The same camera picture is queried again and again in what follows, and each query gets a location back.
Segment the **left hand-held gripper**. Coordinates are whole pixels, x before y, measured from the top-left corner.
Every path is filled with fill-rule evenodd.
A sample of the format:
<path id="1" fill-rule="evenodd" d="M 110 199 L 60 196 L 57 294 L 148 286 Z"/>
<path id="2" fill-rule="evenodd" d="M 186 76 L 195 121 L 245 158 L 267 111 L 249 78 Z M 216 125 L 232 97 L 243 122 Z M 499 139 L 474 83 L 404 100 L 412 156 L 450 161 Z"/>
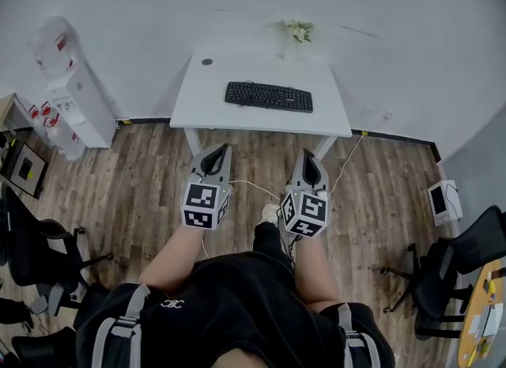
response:
<path id="1" fill-rule="evenodd" d="M 183 182 L 181 218 L 185 226 L 216 230 L 230 205 L 232 186 L 228 184 L 232 164 L 232 147 L 216 144 L 193 157 L 192 174 Z M 216 176 L 218 182 L 204 177 Z"/>

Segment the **black keyboard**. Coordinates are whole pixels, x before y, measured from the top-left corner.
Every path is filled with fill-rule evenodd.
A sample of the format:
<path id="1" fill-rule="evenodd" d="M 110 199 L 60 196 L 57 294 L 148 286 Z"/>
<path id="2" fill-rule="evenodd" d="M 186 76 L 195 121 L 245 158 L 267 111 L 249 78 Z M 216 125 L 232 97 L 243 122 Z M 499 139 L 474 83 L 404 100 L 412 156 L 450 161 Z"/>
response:
<path id="1" fill-rule="evenodd" d="M 256 82 L 229 82 L 225 103 L 241 107 L 313 113 L 312 95 L 300 89 Z"/>

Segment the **person's left forearm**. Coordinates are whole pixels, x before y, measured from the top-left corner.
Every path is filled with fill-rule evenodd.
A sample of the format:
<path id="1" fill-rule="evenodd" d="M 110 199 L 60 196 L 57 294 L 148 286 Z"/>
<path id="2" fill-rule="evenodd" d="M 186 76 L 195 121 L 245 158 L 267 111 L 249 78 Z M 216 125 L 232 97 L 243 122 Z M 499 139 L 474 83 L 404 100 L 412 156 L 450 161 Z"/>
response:
<path id="1" fill-rule="evenodd" d="M 180 225 L 140 274 L 138 282 L 167 295 L 177 294 L 198 259 L 204 234 L 204 230 Z"/>

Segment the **person's right forearm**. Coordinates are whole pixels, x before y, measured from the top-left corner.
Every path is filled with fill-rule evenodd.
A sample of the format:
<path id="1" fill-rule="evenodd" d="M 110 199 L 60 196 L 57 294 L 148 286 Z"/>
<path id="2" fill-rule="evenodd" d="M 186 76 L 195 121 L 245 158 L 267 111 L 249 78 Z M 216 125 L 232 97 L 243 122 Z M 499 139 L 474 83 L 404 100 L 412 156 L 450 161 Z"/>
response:
<path id="1" fill-rule="evenodd" d="M 304 237 L 296 243 L 295 285 L 303 303 L 314 312 L 341 303 L 322 237 Z"/>

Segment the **white desk leg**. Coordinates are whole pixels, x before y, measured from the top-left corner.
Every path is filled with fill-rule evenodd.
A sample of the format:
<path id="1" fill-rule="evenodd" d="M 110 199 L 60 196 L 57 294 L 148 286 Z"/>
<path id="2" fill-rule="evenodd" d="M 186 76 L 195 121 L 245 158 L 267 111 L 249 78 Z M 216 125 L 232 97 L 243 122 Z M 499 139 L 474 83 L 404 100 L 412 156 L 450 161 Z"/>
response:
<path id="1" fill-rule="evenodd" d="M 202 143 L 198 135 L 198 130 L 195 128 L 184 128 L 184 133 L 187 138 L 188 146 L 190 147 L 192 155 L 196 155 L 202 152 Z"/>
<path id="2" fill-rule="evenodd" d="M 315 157 L 321 161 L 325 157 L 329 149 L 333 146 L 336 139 L 337 139 L 336 136 L 323 136 L 320 139 L 317 147 L 313 151 Z"/>

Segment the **person's black trouser leg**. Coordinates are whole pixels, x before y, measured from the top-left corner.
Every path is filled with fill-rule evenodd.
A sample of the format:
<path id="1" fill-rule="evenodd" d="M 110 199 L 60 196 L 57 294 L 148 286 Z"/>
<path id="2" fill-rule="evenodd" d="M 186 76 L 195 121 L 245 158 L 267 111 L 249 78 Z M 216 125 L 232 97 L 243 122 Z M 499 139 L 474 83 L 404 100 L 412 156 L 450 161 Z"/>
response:
<path id="1" fill-rule="evenodd" d="M 272 222 L 260 222 L 255 227 L 253 250 L 273 258 L 293 272 L 292 261 L 281 243 L 279 228 Z"/>

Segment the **white vase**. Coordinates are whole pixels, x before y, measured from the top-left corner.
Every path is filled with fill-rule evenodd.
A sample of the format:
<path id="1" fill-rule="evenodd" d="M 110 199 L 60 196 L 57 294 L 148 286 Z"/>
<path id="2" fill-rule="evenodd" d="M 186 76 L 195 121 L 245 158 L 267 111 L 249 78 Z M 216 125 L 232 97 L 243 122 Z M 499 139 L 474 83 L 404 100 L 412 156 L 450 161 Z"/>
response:
<path id="1" fill-rule="evenodd" d="M 285 39 L 282 57 L 285 62 L 291 63 L 298 59 L 300 49 L 303 44 L 292 36 L 288 36 Z"/>

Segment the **white box device with screen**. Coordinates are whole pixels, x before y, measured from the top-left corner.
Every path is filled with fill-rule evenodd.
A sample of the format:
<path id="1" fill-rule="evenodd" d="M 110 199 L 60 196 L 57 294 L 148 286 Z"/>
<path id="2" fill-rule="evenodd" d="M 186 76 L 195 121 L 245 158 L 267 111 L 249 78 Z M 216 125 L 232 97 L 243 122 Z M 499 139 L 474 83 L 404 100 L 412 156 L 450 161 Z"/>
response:
<path id="1" fill-rule="evenodd" d="M 435 226 L 459 221 L 463 211 L 454 180 L 441 180 L 427 189 Z"/>

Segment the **white water dispenser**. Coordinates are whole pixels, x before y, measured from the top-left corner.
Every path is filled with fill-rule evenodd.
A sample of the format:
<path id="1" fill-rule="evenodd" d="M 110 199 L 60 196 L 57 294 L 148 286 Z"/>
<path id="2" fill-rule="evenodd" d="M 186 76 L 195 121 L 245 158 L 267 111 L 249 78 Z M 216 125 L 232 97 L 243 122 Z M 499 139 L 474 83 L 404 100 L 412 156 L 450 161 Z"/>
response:
<path id="1" fill-rule="evenodd" d="M 88 148 L 112 146 L 117 123 L 85 66 L 50 81 L 46 91 L 50 104 Z"/>

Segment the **person's black shirt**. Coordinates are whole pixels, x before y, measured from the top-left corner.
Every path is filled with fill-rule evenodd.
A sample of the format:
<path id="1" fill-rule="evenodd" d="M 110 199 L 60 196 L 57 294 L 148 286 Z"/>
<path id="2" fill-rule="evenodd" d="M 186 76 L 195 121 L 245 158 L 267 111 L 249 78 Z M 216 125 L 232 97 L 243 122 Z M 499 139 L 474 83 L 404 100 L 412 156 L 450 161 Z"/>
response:
<path id="1" fill-rule="evenodd" d="M 268 368 L 371 368 L 365 347 L 348 347 L 338 305 L 316 312 L 288 269 L 260 252 L 194 267 L 178 294 L 151 289 L 140 312 L 141 368 L 210 368 L 240 349 Z"/>

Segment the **white flower bunch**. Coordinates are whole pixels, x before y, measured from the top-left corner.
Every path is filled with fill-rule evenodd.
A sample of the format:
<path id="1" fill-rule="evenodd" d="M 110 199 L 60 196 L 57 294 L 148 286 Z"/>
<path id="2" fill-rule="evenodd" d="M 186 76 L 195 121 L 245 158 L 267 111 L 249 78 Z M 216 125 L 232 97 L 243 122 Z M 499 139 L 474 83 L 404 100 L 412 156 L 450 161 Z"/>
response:
<path id="1" fill-rule="evenodd" d="M 312 33 L 315 26 L 311 22 L 295 20 L 279 21 L 277 26 L 299 44 L 312 42 Z"/>

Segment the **light wooden cabinet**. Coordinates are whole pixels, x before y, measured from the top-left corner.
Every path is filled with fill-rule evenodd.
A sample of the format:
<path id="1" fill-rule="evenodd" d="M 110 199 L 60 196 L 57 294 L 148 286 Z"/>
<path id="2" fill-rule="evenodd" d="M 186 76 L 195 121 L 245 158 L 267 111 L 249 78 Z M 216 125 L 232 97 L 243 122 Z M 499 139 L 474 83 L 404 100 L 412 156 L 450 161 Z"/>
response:
<path id="1" fill-rule="evenodd" d="M 29 114 L 15 93 L 0 98 L 0 132 L 30 128 Z"/>

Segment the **yellow round table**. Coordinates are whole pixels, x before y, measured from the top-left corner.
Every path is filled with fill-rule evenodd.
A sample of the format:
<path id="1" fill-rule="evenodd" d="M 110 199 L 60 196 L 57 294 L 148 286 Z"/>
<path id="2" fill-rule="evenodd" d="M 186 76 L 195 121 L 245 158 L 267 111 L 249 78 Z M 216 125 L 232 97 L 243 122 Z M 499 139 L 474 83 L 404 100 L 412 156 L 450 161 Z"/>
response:
<path id="1" fill-rule="evenodd" d="M 495 336 L 482 337 L 485 323 L 485 307 L 504 303 L 503 316 L 506 316 L 506 296 L 504 295 L 504 283 L 506 275 L 501 275 L 498 270 L 502 267 L 500 260 L 487 263 L 478 276 L 474 286 L 470 302 L 466 310 L 463 328 L 459 337 L 457 360 L 460 368 L 470 367 L 477 362 L 486 359 L 491 352 Z"/>

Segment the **white paper sheet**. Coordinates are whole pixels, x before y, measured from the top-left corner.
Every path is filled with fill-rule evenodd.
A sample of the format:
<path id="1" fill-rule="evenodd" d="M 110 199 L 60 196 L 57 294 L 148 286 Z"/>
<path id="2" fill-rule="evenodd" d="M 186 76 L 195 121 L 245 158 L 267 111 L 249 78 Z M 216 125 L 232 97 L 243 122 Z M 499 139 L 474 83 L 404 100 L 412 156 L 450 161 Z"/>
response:
<path id="1" fill-rule="evenodd" d="M 485 323 L 483 325 L 482 337 L 495 336 L 499 330 L 500 322 L 504 311 L 504 303 L 487 305 L 485 307 Z"/>

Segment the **white wall socket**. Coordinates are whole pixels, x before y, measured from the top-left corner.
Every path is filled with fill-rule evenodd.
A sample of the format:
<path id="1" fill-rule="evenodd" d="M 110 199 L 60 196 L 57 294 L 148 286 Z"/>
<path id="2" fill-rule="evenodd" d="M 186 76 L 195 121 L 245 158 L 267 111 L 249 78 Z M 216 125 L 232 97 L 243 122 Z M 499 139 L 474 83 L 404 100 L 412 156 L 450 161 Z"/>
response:
<path id="1" fill-rule="evenodd" d="M 394 113 L 390 110 L 380 111 L 377 108 L 372 107 L 371 105 L 365 105 L 361 110 L 361 115 L 371 123 L 382 123 L 390 120 Z"/>

